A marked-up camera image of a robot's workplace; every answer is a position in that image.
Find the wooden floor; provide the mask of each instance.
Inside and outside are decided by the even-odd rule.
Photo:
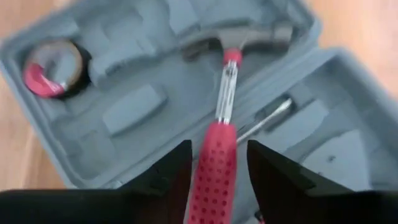
[[[69,0],[0,2],[0,38],[57,10]],[[398,97],[398,1],[307,0],[323,20],[323,47],[343,45],[352,50]],[[19,105],[0,78],[0,190],[62,188]]]

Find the gray plastic tool case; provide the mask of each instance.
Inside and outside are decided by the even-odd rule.
[[[286,54],[244,58],[232,119],[238,135],[262,119],[266,105],[289,95],[294,113],[251,139],[354,190],[398,185],[395,101],[344,50],[318,48],[320,22],[300,1],[80,1],[5,41],[2,70],[67,187],[119,187],[184,139],[197,156],[214,119],[222,55],[187,63],[178,47],[190,34],[229,21],[297,27]],[[92,84],[67,100],[42,99],[22,82],[24,59],[41,40],[59,38],[92,54]],[[106,71],[111,60],[126,59]],[[234,223],[257,210],[245,147],[238,152]]]

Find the claw hammer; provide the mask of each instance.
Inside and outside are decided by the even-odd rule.
[[[272,29],[250,26],[202,31],[183,49],[188,60],[204,50],[221,46],[224,68],[216,107],[216,120],[210,124],[199,155],[189,201],[188,223],[231,223],[236,179],[236,129],[230,124],[238,70],[243,50],[272,47],[286,50],[292,40],[293,26],[282,23]]]

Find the metal shaft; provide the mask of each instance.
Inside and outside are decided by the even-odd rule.
[[[293,105],[292,99],[288,99],[284,101],[283,103],[280,104],[280,106],[272,112],[268,117],[264,118],[262,121],[258,122],[253,128],[251,128],[249,131],[245,132],[242,134],[236,142],[239,144],[242,141],[244,141],[246,138],[248,138],[250,135],[255,133],[256,131],[260,130],[264,125],[266,125],[269,121],[280,115],[281,113],[287,111],[291,106]]]
[[[218,93],[216,119],[220,123],[229,124],[231,121],[237,77],[238,65],[234,61],[229,61],[224,66]]]

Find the hammer head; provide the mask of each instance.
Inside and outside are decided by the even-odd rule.
[[[187,60],[197,58],[202,52],[213,49],[264,50],[268,48],[287,50],[292,41],[294,27],[282,22],[273,28],[237,26],[203,30],[186,41],[182,48]]]

